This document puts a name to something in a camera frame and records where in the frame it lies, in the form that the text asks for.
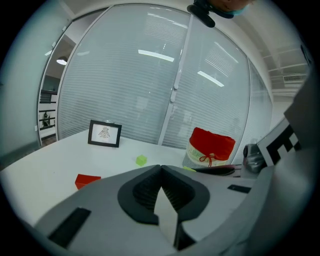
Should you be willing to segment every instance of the glass wall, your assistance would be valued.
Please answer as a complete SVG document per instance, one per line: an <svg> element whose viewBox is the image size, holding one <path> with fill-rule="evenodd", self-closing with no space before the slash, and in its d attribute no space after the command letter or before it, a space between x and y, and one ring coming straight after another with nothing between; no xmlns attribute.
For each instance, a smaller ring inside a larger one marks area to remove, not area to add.
<svg viewBox="0 0 320 256"><path fill-rule="evenodd" d="M186 148L195 127L236 141L245 129L250 97L248 59L217 29L193 19L182 76L163 144Z"/></svg>
<svg viewBox="0 0 320 256"><path fill-rule="evenodd" d="M58 138L112 120L121 135L157 143L190 15L165 7L109 9L75 50L62 82Z"/></svg>
<svg viewBox="0 0 320 256"><path fill-rule="evenodd" d="M233 164L242 162L245 145L257 143L270 130L272 102L268 90L250 60L249 68L251 80L250 107L241 144L234 157Z"/></svg>
<svg viewBox="0 0 320 256"><path fill-rule="evenodd" d="M156 5L107 10L66 67L58 102L59 139L87 130L90 120L111 120L122 125L123 137L153 144L164 128L162 145L185 149L193 129L200 127L233 138L228 162L242 159L244 145L265 133L254 128L255 120L270 127L267 89L251 63L250 85L248 58L228 37L196 18L188 28L189 21L188 13ZM173 110L164 124L184 53Z"/></svg>

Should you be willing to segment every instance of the white table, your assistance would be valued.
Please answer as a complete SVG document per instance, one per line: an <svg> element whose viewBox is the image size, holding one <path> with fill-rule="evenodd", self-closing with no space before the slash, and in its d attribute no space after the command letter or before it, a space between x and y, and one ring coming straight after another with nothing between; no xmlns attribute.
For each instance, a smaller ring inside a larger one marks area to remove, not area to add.
<svg viewBox="0 0 320 256"><path fill-rule="evenodd" d="M53 206L77 191L78 174L101 176L145 166L182 167L185 150L120 138L119 148L87 144L88 130L50 144L0 172L0 181L15 213L34 226Z"/></svg>

